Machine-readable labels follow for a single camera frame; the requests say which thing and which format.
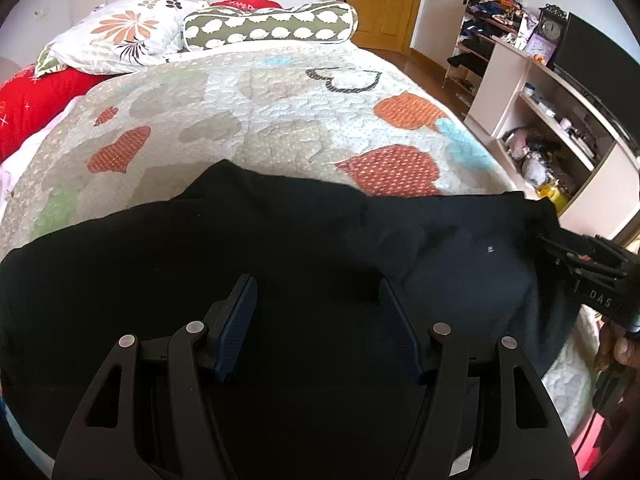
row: quilted bedspread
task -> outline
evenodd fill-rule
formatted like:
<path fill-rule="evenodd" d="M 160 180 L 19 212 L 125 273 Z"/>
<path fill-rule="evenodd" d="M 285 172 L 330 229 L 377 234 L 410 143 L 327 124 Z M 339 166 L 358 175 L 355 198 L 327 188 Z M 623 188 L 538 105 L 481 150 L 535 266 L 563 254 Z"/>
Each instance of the quilted bedspread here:
<path fill-rule="evenodd" d="M 231 45 L 92 89 L 18 183 L 0 224 L 0 260 L 65 226 L 169 199 L 222 158 L 373 195 L 515 189 L 449 110 L 374 54 L 351 43 Z M 564 370 L 551 391 L 557 406 L 569 399 L 569 432 L 592 381 L 579 340 L 552 369 Z"/>

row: red cushion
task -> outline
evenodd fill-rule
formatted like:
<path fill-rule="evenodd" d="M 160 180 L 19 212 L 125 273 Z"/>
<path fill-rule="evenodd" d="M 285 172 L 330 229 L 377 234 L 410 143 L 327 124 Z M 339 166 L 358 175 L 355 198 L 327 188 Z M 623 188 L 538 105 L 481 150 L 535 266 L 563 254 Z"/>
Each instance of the red cushion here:
<path fill-rule="evenodd" d="M 225 0 L 224 2 L 216 2 L 211 5 L 235 7 L 236 9 L 244 10 L 244 12 L 251 12 L 256 9 L 269 9 L 271 7 L 275 9 L 282 8 L 278 2 L 272 2 L 271 0 Z"/>
<path fill-rule="evenodd" d="M 67 68 L 35 79 L 33 65 L 20 70 L 0 86 L 0 162 L 43 129 L 71 99 L 110 77 Z"/>

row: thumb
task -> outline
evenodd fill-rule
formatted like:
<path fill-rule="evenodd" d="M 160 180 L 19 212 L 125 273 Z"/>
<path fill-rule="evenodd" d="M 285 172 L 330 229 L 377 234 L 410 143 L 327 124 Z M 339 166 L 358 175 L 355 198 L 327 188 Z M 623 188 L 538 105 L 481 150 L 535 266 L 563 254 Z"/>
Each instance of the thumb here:
<path fill-rule="evenodd" d="M 616 361 L 621 365 L 640 370 L 640 349 L 637 342 L 632 342 L 622 337 L 616 341 L 613 353 Z"/>

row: metal pin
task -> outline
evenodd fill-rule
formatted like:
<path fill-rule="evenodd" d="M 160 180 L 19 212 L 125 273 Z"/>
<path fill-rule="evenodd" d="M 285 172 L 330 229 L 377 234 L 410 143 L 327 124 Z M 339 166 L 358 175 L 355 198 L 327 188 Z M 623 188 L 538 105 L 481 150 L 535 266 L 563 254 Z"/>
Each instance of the metal pin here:
<path fill-rule="evenodd" d="M 507 335 L 502 338 L 502 346 L 509 350 L 513 350 L 518 347 L 518 342 L 513 337 Z"/>
<path fill-rule="evenodd" d="M 438 335 L 449 335 L 451 327 L 446 323 L 436 323 L 433 325 L 433 331 Z"/>
<path fill-rule="evenodd" d="M 135 336 L 132 336 L 131 334 L 127 334 L 120 338 L 120 340 L 118 341 L 118 344 L 123 348 L 129 348 L 135 342 L 136 342 Z"/>
<path fill-rule="evenodd" d="M 204 329 L 204 323 L 201 321 L 191 321 L 187 325 L 187 332 L 190 334 L 197 334 L 198 332 L 202 332 Z"/>

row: television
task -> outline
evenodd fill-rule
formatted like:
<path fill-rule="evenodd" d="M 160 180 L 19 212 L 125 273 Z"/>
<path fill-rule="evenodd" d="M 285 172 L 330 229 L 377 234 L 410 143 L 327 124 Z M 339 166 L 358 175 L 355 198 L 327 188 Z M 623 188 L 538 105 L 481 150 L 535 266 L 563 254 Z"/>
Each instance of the television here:
<path fill-rule="evenodd" d="M 618 123 L 624 136 L 640 146 L 640 64 L 634 58 L 597 28 L 570 14 L 554 67 L 606 108 L 612 124 Z"/>

